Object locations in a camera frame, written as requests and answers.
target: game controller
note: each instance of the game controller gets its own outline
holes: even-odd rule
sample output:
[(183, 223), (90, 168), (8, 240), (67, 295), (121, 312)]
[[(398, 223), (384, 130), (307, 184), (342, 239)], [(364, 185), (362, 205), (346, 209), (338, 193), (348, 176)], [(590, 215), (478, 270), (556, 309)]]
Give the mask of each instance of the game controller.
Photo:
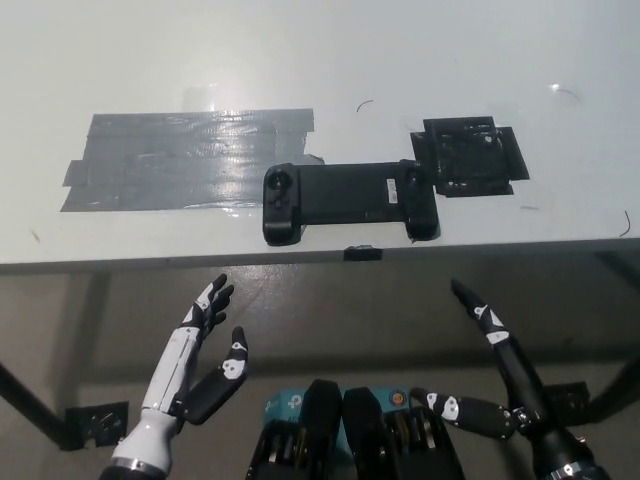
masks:
[(438, 212), (426, 170), (412, 160), (271, 167), (264, 178), (262, 231), (292, 245), (303, 225), (404, 222), (412, 240), (431, 240)]

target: floor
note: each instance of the floor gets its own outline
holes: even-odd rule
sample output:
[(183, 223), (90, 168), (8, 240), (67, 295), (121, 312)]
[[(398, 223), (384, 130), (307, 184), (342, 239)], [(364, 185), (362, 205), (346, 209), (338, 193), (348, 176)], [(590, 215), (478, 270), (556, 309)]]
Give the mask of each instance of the floor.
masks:
[[(636, 264), (640, 256), (629, 255)], [(211, 269), (0, 278), (0, 361), (44, 401), (64, 407), (130, 402), (131, 426), (171, 330)], [(589, 254), (434, 256), (419, 262), (227, 268), (237, 291), (199, 372), (245, 327), (251, 377), (202, 427), (174, 442), (172, 478), (244, 478), (262, 403), (316, 377), (344, 386), (422, 385), (505, 401), (482, 336), (448, 291), (457, 276), (498, 311), (543, 380), (586, 380), (599, 393), (640, 350), (640, 295)], [(637, 477), (640, 406), (587, 437), (613, 478)], [(522, 438), (503, 445), (450, 429), (469, 480), (529, 479)], [(111, 450), (59, 452), (0, 401), (3, 477), (98, 478)], [(350, 472), (342, 477), (350, 478)]]

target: robotic hand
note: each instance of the robotic hand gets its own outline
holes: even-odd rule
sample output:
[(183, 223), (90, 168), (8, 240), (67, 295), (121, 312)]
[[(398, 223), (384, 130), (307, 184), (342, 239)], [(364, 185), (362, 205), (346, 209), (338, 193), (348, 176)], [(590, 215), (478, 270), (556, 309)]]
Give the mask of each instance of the robotic hand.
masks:
[(171, 440), (184, 422), (203, 424), (244, 382), (249, 347), (244, 331), (236, 327), (222, 365), (191, 388), (202, 342), (226, 318), (223, 310), (233, 293), (233, 285), (224, 287), (226, 282), (223, 274), (207, 285), (173, 331), (142, 402), (140, 422), (116, 447), (100, 480), (166, 479)]
[(540, 377), (513, 334), (469, 288), (457, 280), (451, 287), (491, 345), (507, 387), (509, 407), (422, 388), (413, 389), (411, 396), (463, 430), (503, 440), (518, 431), (531, 443), (538, 479), (610, 480), (589, 447), (561, 425)]

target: gray tape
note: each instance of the gray tape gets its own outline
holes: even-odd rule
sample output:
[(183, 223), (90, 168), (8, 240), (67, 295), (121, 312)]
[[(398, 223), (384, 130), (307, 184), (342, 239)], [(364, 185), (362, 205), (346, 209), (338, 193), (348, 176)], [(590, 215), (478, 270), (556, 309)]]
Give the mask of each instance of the gray tape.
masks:
[(139, 155), (167, 157), (269, 157), (302, 155), (306, 133), (250, 134), (207, 140), (188, 136), (89, 137), (83, 158), (92, 162), (113, 161)]
[[(296, 165), (323, 163), (313, 155), (283, 159)], [(81, 163), (90, 169), (98, 166)], [(264, 174), (275, 163), (235, 157), (216, 159), (215, 164), (212, 168), (209, 159), (140, 157), (129, 163), (123, 179), (112, 179), (106, 185), (72, 186), (62, 211), (239, 208), (262, 204)]]
[(119, 188), (115, 186), (71, 187), (63, 212), (107, 212), (120, 210)]
[(174, 210), (182, 208), (254, 207), (262, 205), (262, 178), (241, 182), (125, 185), (118, 210)]
[(313, 110), (94, 115), (89, 136), (191, 134), (201, 138), (252, 133), (313, 132)]
[(95, 115), (63, 211), (256, 206), (269, 167), (304, 155), (313, 111)]
[(87, 162), (82, 160), (72, 160), (67, 168), (62, 186), (72, 187), (86, 185), (89, 180), (89, 169)]

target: white table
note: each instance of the white table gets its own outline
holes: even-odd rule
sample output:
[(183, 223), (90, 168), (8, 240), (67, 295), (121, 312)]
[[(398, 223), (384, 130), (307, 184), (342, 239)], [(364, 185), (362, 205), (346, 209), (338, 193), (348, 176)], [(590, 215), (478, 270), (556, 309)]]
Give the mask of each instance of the white table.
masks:
[[(11, 0), (2, 13), (3, 272), (640, 238), (633, 0)], [(313, 108), (306, 151), (328, 163), (413, 158), (409, 132), (423, 118), (493, 115), (514, 127), (531, 180), (512, 196), (438, 196), (441, 236), (413, 244), (402, 224), (370, 224), (313, 226), (297, 245), (269, 247), (261, 209), (59, 212), (94, 113), (211, 108), (185, 105), (194, 88), (216, 110)]]

